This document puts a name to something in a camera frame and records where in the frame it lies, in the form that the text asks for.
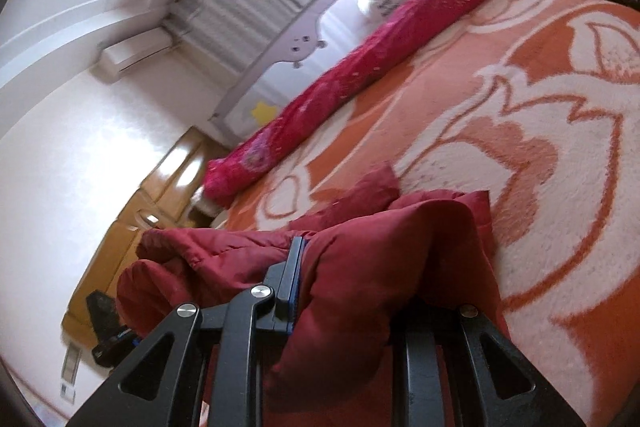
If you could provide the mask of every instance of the floral pattern blanket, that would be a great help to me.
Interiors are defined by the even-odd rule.
[[[282,227],[383,161],[405,192],[489,190],[513,340],[600,427],[640,380],[639,154],[640,13],[487,0],[245,190],[226,227]]]

